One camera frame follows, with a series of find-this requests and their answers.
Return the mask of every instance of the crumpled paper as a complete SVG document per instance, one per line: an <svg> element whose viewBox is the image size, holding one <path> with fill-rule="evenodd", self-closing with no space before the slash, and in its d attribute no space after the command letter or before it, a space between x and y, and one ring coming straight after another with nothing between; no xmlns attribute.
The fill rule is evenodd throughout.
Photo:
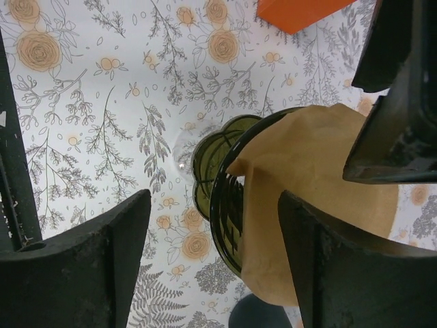
<svg viewBox="0 0 437 328"><path fill-rule="evenodd" d="M398 186L342 179L364 121L342 104L305 107L254 137L229 166L228 174L245 177L241 278L263 301L298 305L277 212L285 189L358 228L389 236Z"/></svg>

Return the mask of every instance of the orange flower illustration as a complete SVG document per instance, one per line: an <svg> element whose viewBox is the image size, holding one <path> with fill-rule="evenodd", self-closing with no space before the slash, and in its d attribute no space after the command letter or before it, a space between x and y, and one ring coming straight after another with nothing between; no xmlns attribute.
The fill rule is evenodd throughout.
<svg viewBox="0 0 437 328"><path fill-rule="evenodd" d="M161 229L167 230L170 228L170 217L166 215L161 215L159 218L156 219L156 223Z"/></svg>
<svg viewBox="0 0 437 328"><path fill-rule="evenodd" d="M47 33L23 32L17 42L18 57L24 65L38 72L45 72L61 63L59 43Z"/></svg>
<svg viewBox="0 0 437 328"><path fill-rule="evenodd" d="M159 65L159 63L157 63L156 60L152 58L150 51L148 51L147 53L143 52L143 54L144 54L143 65L147 64L150 70L153 70L156 74L158 74L158 72L156 71L156 67Z"/></svg>
<svg viewBox="0 0 437 328"><path fill-rule="evenodd" d="M166 198L165 200L164 200L164 202L163 202L163 205L165 206L165 207L169 207L169 208L171 208L171 205L173 205L173 204L175 204L175 200L173 199L173 198Z"/></svg>
<svg viewBox="0 0 437 328"><path fill-rule="evenodd" d="M203 232L193 232L185 237L182 243L182 252L187 258L197 260L210 252L211 240Z"/></svg>
<svg viewBox="0 0 437 328"><path fill-rule="evenodd" d="M352 79L346 79L343 82L344 87L351 87L352 86Z"/></svg>
<svg viewBox="0 0 437 328"><path fill-rule="evenodd" d="M126 93L126 96L124 98L127 99L130 94L132 94L134 97L139 96L140 91L137 87L137 82L135 82L133 85L129 83L129 91Z"/></svg>
<svg viewBox="0 0 437 328"><path fill-rule="evenodd" d="M211 33L208 42L210 56L216 62L226 64L237 58L239 53L238 41L230 31L218 30Z"/></svg>
<svg viewBox="0 0 437 328"><path fill-rule="evenodd" d="M179 21L182 24L185 24L189 27L195 22L193 12L191 12L191 9L187 7L179 8L176 12L176 16L179 18Z"/></svg>
<svg viewBox="0 0 437 328"><path fill-rule="evenodd" d="M363 114L364 116L368 116L372 107L373 107L373 100L368 97L364 97L361 98L356 108L358 109L358 112L360 114Z"/></svg>
<svg viewBox="0 0 437 328"><path fill-rule="evenodd" d="M203 217L200 215L199 211L194 207L190 207L182 214L184 215L186 227L192 232L198 231L199 226L203 223Z"/></svg>
<svg viewBox="0 0 437 328"><path fill-rule="evenodd" d="M223 0L209 0L205 9L211 23L223 24L226 21L227 8Z"/></svg>
<svg viewBox="0 0 437 328"><path fill-rule="evenodd" d="M284 81L282 82L281 87L283 87L284 85L287 85L287 86L289 86L289 87L292 86L292 85L293 85L292 74L291 74L291 73L288 73L288 74L285 74L284 76L285 76L285 79L284 79Z"/></svg>
<svg viewBox="0 0 437 328"><path fill-rule="evenodd" d="M111 81L114 79L115 70L122 70L124 72L128 71L128 69L124 67L124 63L122 63L118 58L109 59L108 57L104 57L100 60L100 63L96 62L96 66L98 70L94 72L94 76L100 75L104 72L106 75L109 74Z"/></svg>
<svg viewBox="0 0 437 328"><path fill-rule="evenodd" d="M274 55L273 55L273 53L267 53L267 55L266 55L266 62L268 62L269 64L274 62Z"/></svg>
<svg viewBox="0 0 437 328"><path fill-rule="evenodd" d="M187 271L190 267L185 267L183 264L175 266L174 268L172 268L171 273L168 273L168 275L172 275L173 277L171 277L170 281L176 279L176 281L178 282L179 279L181 278L182 274Z"/></svg>
<svg viewBox="0 0 437 328"><path fill-rule="evenodd" d="M411 202L416 206L420 206L427 201L428 195L428 186L426 184L419 184L411 190Z"/></svg>
<svg viewBox="0 0 437 328"><path fill-rule="evenodd" d="M34 24L40 17L40 6L35 0L9 0L9 10L22 23Z"/></svg>

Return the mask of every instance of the leaf sketch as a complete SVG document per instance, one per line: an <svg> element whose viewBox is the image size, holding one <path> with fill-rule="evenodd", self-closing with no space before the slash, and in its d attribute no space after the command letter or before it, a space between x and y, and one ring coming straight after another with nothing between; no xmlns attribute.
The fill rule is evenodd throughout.
<svg viewBox="0 0 437 328"><path fill-rule="evenodd" d="M146 260L152 260L156 255L156 247L152 246L158 243L158 238L156 237L156 231L154 229L147 230L147 235L145 237L145 244L143 249L143 257Z"/></svg>
<svg viewBox="0 0 437 328"><path fill-rule="evenodd" d="M87 221L87 204L85 203L84 207L79 208L78 206L74 206L73 214L70 219L71 228L78 226L79 224Z"/></svg>
<svg viewBox="0 0 437 328"><path fill-rule="evenodd" d="M268 21L262 19L258 16L256 8L258 7L258 1L259 0L253 0L252 1L252 7L255 8L254 15L253 15L253 22L258 23L259 27L261 28L267 28L269 30L271 27L274 29L275 36L280 37L280 39L284 42L284 44L288 44L288 42L292 42L292 44L295 44L298 48L302 45L302 39L307 37L307 32L305 29L302 29L301 31L295 33L295 34L288 34L284 31L281 31L274 25L271 25Z"/></svg>
<svg viewBox="0 0 437 328"><path fill-rule="evenodd" d="M116 166L122 165L123 169L128 169L132 166L134 160L131 158L122 157L120 151L115 147L113 141L109 137L109 133L113 137L118 137L119 141L131 141L132 136L128 135L125 130L122 130L115 122L117 120L114 113L108 110L109 97L111 96L114 87L108 94L104 111L102 125L93 125L90 133L94 135L87 137L87 152L88 154L98 153L102 156L103 162L96 165L96 180L102 180L103 177L111 174L113 176L113 182L115 186L112 187L112 195L115 198L117 204L125 200L130 191L128 188L135 188L138 184L135 178L127 176L122 170L117 170Z"/></svg>
<svg viewBox="0 0 437 328"><path fill-rule="evenodd" d="M191 188L188 187L188 185L185 185L185 208L188 210L193 205L193 193L191 192Z"/></svg>
<svg viewBox="0 0 437 328"><path fill-rule="evenodd" d="M98 23L102 28L106 28L108 31L113 29L115 33L118 33L123 38L126 30L123 28L123 17L119 12L112 12L112 18L108 13L105 13L105 6L101 0L84 0L83 2L89 11L95 10L97 14L94 14L92 19Z"/></svg>
<svg viewBox="0 0 437 328"><path fill-rule="evenodd" d="M412 224L412 234L417 238L429 236L432 232L437 236L437 224L434 221L437 217L437 195L431 195L428 202L422 208L422 215Z"/></svg>
<svg viewBox="0 0 437 328"><path fill-rule="evenodd" d="M206 66L206 72L202 74L202 77L208 81L206 87L203 86L202 82L199 80L198 72L189 72L188 83L192 87L187 90L186 99L189 101L193 100L204 100L205 110L207 113L210 113L211 110L217 110L217 94L220 92L222 87L225 87L225 96L221 99L221 107L223 108L234 108L235 105L238 107L243 107L244 109L247 107L250 110L253 110L258 105L257 91L252 88L251 81L251 70L256 63L254 62L247 70L236 70L231 68L230 77L223 79L222 82L219 82L217 79L220 75L220 71L213 66L212 68ZM242 89L238 91L238 98L240 99L236 104L234 104L231 99L231 93L233 92L236 83L241 80L243 77L245 79L241 83ZM223 121L225 112L220 111L217 116L221 116L221 121Z"/></svg>
<svg viewBox="0 0 437 328"><path fill-rule="evenodd" d="M236 297L234 297L235 301L241 301L250 292L251 291L247 288L244 282L239 282L235 287L235 294L237 295Z"/></svg>
<svg viewBox="0 0 437 328"><path fill-rule="evenodd" d="M187 174L191 175L191 159L193 157L194 149L197 146L197 142L194 140L187 140L182 145L182 152L176 157L176 162L180 165L180 170Z"/></svg>
<svg viewBox="0 0 437 328"><path fill-rule="evenodd" d="M51 3L59 18L54 18L52 23L46 14L41 13L42 20L46 24L47 32L56 36L59 40L63 58L73 64L72 58L78 55L72 54L71 49L77 48L76 38L80 35L74 31L76 24L71 20L66 20L66 11L63 5L58 0L51 0ZM48 72L53 78L56 78L60 70L61 66L59 65Z"/></svg>
<svg viewBox="0 0 437 328"><path fill-rule="evenodd" d="M147 173L147 177L152 178L150 179L152 192L158 193L161 190L161 185L167 179L167 174L164 168L158 164L158 160L164 163L171 151L163 138L163 131L165 131L163 116L154 105L146 107L143 103L143 107L147 116L147 124L141 123L138 127L139 151L147 156L144 161L144 173Z"/></svg>
<svg viewBox="0 0 437 328"><path fill-rule="evenodd" d="M196 273L195 279L202 292L212 294L225 294L230 282L235 281L236 276L229 270L223 260L216 258L214 263L205 265Z"/></svg>
<svg viewBox="0 0 437 328"><path fill-rule="evenodd" d="M315 24L314 38L307 38L302 46L302 54L305 57L304 74L309 77L305 88L298 94L298 105L324 105L331 106L340 102L339 92L333 84L336 70L333 65L339 43L331 28ZM323 37L328 43L329 54L319 51L319 39Z"/></svg>
<svg viewBox="0 0 437 328"><path fill-rule="evenodd" d="M171 290L159 281L163 271L149 273L151 264L141 265L135 294L132 300L130 325L135 328L182 328L180 321L185 318L175 311L188 305L176 303L181 290Z"/></svg>
<svg viewBox="0 0 437 328"><path fill-rule="evenodd" d="M347 18L346 24L343 22L337 32L339 39L343 45L341 56L344 61L344 66L348 72L355 72L355 60L361 53L360 33L355 28L356 12L349 5L341 10L344 17Z"/></svg>
<svg viewBox="0 0 437 328"><path fill-rule="evenodd" d="M270 89L270 86L273 82L273 79L274 79L274 77L268 83L267 90L266 90L266 96L264 97L264 104L263 104L262 109L255 110L255 113L257 115L261 116L262 118L266 117L266 114L267 115L273 114L273 101L268 97L268 90Z"/></svg>
<svg viewBox="0 0 437 328"><path fill-rule="evenodd" d="M75 200L86 195L89 199L98 194L97 187L91 184L91 178L82 174L76 167L78 160L69 154L62 154L50 145L50 131L46 129L46 139L40 145L32 144L26 149L29 176L34 185L33 193L37 211L40 213L41 231L47 225L57 229L65 217L53 207L61 197Z"/></svg>
<svg viewBox="0 0 437 328"><path fill-rule="evenodd" d="M55 85L51 89L43 91L42 94L36 91L38 82L35 79L28 75L27 80L25 80L21 75L17 75L18 83L14 83L12 86L15 90L24 92L21 100L26 104L20 105L17 103L17 110L19 113L30 110L30 113L20 115L21 126L29 130L32 123L35 127L40 125L35 116L35 111L43 103L43 100L49 101L47 107L50 109L44 114L45 122L50 124L56 122L62 124L63 120L55 112L56 106L61 100L61 95L75 85L77 85L76 89L70 94L70 98L74 100L74 103L66 105L68 111L71 113L71 115L66 118L66 121L68 123L74 122L78 124L82 120L82 125L88 125L90 122L93 122L96 117L91 114L92 104L85 101L81 91L81 79L86 72L87 70L85 69L75 80L53 79Z"/></svg>
<svg viewBox="0 0 437 328"><path fill-rule="evenodd" d="M196 311L186 328L225 328L225 326L217 320L206 318L204 313Z"/></svg>
<svg viewBox="0 0 437 328"><path fill-rule="evenodd" d="M360 0L359 6L356 9L356 13L361 15L360 23L364 27L363 40L367 37L369 33L370 22L373 16L373 11L375 8L376 0Z"/></svg>
<svg viewBox="0 0 437 328"><path fill-rule="evenodd" d="M155 38L158 35L158 32L163 31L164 43L163 50L157 53L157 56L160 60L166 61L167 56L170 56L170 61L168 66L164 68L163 74L164 78L169 79L171 77L171 82L173 85L170 86L170 92L168 95L168 100L172 105L178 106L182 101L182 92L180 88L184 88L184 77L182 72L178 70L178 65L176 61L186 60L184 49L181 49L175 45L175 41L178 38L182 37L180 33L180 28L177 23L173 23L173 19L170 15L164 17L155 3L150 0L153 5L152 9L152 17L153 17L153 26L150 29L151 33L149 35L150 38Z"/></svg>

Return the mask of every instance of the tan paper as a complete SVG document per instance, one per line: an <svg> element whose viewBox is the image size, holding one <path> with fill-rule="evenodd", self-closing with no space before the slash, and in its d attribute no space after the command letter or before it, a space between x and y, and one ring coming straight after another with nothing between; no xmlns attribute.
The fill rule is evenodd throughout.
<svg viewBox="0 0 437 328"><path fill-rule="evenodd" d="M305 107L254 137L229 166L229 174L245 176L243 235L238 248L241 277L265 302L298 305L278 220L277 203L283 190L372 234L389 236L397 185L342 179L346 158L364 121L364 116L341 104Z"/></svg>

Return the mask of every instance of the black metal bar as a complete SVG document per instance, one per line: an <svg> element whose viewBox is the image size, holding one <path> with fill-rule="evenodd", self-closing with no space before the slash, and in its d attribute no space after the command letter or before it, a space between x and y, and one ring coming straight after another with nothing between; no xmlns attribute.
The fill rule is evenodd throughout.
<svg viewBox="0 0 437 328"><path fill-rule="evenodd" d="M150 218L141 190L20 251L0 251L0 328L125 328Z"/></svg>
<svg viewBox="0 0 437 328"><path fill-rule="evenodd" d="M305 328L436 326L436 251L370 234L287 191L278 213Z"/></svg>
<svg viewBox="0 0 437 328"><path fill-rule="evenodd" d="M435 6L435 1L414 0L412 23L406 23L412 25L411 53L389 94L373 106L346 161L344 180L437 182L436 77L430 64L436 52Z"/></svg>
<svg viewBox="0 0 437 328"><path fill-rule="evenodd" d="M4 174L2 180L6 178L8 182L6 187L3 181L1 196L12 202L16 213L16 219L11 218L9 221L10 229L19 232L21 241L38 242L42 240L41 230L1 32L0 115L6 119L5 126L0 125L0 155L3 159L2 174Z"/></svg>
<svg viewBox="0 0 437 328"><path fill-rule="evenodd" d="M1 207L5 217L5 226L8 229L8 237L12 243L12 248L18 251L23 247L24 240L21 235L20 226L14 210L14 201L12 200L9 192L8 178L6 176L5 167L3 165L3 159L0 154L0 195L1 195Z"/></svg>
<svg viewBox="0 0 437 328"><path fill-rule="evenodd" d="M352 86L388 89L411 49L413 0L378 0Z"/></svg>

